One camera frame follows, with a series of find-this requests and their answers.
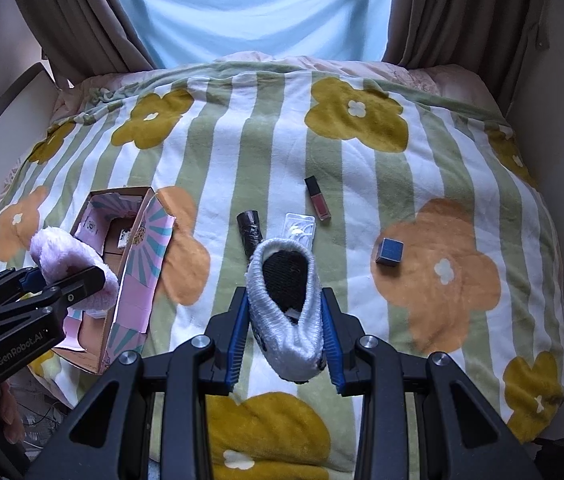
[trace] floral blanket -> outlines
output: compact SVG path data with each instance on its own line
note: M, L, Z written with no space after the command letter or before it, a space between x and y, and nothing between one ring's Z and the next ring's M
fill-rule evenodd
M538 435L564 400L555 229L508 124L469 105L272 63L102 89L17 173L0 270L31 265L34 232L68 230L90 190L151 185L177 228L143 354L166 352L244 283L236 215L256 209L265 237L279 235L286 213L313 214L308 175L332 214L313 243L319 276L342 309L398 351L449 352L518 439ZM381 237L404 243L399 267L375 264ZM94 380L50 353L31 369L71 405ZM216 478L350 479L361 406L328 371L281 380L250 336L235 392L207 399ZM158 401L154 458L160 415Z

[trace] plush slipper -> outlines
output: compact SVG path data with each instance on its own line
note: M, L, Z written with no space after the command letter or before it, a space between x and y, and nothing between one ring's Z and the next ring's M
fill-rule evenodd
M72 305L95 319L106 317L106 311L117 302L119 283L97 251L57 227L47 227L31 239L31 258L42 271L46 283L54 283L90 266L104 271L104 288Z
M257 246L246 274L251 326L271 368L304 383L324 368L321 287L313 254L287 238Z

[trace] black plastic wrapped tube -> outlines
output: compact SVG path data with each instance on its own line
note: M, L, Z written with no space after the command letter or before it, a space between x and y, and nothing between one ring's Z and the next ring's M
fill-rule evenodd
M262 231L259 230L259 215L257 211L244 211L237 215L237 221L244 254L250 261L255 248L262 241Z

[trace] silver bolt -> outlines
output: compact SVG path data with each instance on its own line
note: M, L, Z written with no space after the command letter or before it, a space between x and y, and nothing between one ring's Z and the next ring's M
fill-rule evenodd
M451 362L451 358L444 352L434 352L433 354L431 354L431 361L433 361L434 365L446 366Z
M206 348L210 344L211 338L204 334L196 335L191 339L191 345L193 345L195 348Z
M374 335L363 335L360 338L360 345L364 348L375 348L379 341Z
M132 350L127 350L126 352L122 352L120 355L120 362L123 365L130 365L137 361L137 352L133 352Z

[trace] black insole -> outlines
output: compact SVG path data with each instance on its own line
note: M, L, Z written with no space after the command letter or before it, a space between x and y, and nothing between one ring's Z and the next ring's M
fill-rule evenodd
M262 275L267 293L282 312L302 312L308 273L306 258L298 251L278 251L264 262Z

